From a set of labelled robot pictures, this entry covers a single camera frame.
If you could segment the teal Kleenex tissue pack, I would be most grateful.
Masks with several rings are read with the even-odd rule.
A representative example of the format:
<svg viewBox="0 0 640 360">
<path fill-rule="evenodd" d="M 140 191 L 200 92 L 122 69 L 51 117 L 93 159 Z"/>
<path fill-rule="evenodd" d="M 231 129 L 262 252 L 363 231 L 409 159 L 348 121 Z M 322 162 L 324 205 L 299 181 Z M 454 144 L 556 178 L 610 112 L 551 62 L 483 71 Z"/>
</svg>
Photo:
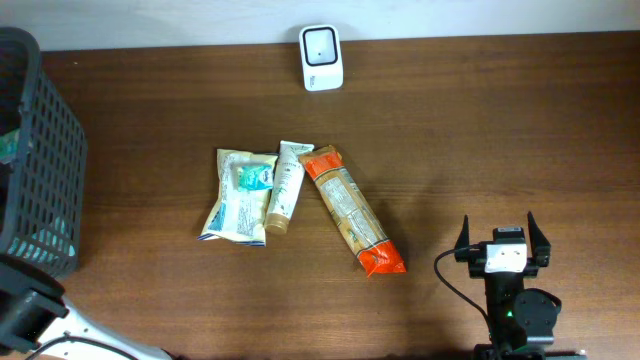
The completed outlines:
<svg viewBox="0 0 640 360">
<path fill-rule="evenodd" d="M 253 192 L 273 188 L 273 166 L 269 164 L 247 164 L 236 168 L 237 187 L 240 191 Z"/>
</svg>

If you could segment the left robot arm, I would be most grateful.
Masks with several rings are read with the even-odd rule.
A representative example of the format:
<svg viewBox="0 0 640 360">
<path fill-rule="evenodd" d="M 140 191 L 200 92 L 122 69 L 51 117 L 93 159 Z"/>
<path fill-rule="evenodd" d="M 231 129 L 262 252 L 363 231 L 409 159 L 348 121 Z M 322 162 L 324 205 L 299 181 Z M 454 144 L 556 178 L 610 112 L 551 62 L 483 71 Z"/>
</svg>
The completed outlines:
<svg viewBox="0 0 640 360">
<path fill-rule="evenodd" d="M 1 354 L 60 359 L 170 360 L 159 348 L 135 342 L 91 320 L 40 269 L 1 257 Z"/>
</svg>

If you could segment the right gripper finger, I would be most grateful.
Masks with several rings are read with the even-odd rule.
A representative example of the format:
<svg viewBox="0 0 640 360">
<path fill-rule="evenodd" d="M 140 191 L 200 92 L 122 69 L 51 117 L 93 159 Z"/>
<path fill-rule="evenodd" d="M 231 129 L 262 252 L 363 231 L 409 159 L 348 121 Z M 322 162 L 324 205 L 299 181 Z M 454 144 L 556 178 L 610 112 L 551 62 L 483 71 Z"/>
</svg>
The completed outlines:
<svg viewBox="0 0 640 360">
<path fill-rule="evenodd" d="M 551 244 L 538 227 L 531 211 L 527 213 L 527 221 L 533 259 L 536 263 L 549 263 Z"/>
<path fill-rule="evenodd" d="M 469 229 L 469 218 L 467 215 L 464 216 L 463 224 L 461 232 L 455 243 L 455 250 L 462 250 L 467 248 L 470 245 L 470 229 Z"/>
</svg>

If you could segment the white cream tube gold cap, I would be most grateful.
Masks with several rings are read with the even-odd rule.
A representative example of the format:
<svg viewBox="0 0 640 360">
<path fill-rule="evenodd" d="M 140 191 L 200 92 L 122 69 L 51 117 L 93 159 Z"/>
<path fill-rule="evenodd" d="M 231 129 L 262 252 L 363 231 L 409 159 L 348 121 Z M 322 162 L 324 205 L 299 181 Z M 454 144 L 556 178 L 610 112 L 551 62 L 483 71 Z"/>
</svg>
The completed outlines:
<svg viewBox="0 0 640 360">
<path fill-rule="evenodd" d="M 276 235 L 287 233 L 305 175 L 299 157 L 313 150 L 313 144 L 280 142 L 274 186 L 265 219 L 267 232 Z"/>
</svg>

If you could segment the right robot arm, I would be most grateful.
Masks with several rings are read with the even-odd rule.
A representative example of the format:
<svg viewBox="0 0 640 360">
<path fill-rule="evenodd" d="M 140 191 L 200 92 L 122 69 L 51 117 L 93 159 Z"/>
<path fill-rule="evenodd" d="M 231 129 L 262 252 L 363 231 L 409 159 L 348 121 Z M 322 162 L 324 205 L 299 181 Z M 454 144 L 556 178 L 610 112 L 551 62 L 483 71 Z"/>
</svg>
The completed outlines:
<svg viewBox="0 0 640 360">
<path fill-rule="evenodd" d="M 469 220 L 464 219 L 454 246 L 455 260 L 465 263 L 472 279 L 484 281 L 488 345 L 474 347 L 472 357 L 498 359 L 585 359 L 582 352 L 548 352 L 562 301 L 524 280 L 535 278 L 551 259 L 551 244 L 527 214 L 528 227 L 501 227 L 492 239 L 470 242 Z"/>
</svg>

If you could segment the beige snack bag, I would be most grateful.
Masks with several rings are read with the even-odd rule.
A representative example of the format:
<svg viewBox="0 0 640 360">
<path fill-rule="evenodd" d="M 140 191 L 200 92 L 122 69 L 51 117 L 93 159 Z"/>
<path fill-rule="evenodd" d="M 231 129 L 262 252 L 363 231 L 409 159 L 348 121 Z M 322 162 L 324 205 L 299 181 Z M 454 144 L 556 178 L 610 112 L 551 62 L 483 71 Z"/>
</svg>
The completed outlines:
<svg viewBox="0 0 640 360">
<path fill-rule="evenodd" d="M 237 187 L 236 168 L 247 164 L 269 164 L 273 175 L 278 156 L 248 151 L 218 149 L 216 154 L 218 196 L 198 236 L 200 241 L 225 239 L 247 246 L 266 246 L 264 222 L 271 190 L 246 192 Z"/>
</svg>

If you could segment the orange noodle packet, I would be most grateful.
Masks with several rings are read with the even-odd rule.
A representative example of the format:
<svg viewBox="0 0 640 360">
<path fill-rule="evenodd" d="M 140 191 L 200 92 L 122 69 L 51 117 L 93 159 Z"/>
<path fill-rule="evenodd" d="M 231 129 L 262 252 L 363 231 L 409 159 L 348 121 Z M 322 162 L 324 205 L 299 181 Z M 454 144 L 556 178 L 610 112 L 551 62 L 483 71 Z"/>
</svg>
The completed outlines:
<svg viewBox="0 0 640 360">
<path fill-rule="evenodd" d="M 366 274 L 405 273 L 397 248 L 352 178 L 341 154 L 328 145 L 299 155 L 346 244 Z"/>
</svg>

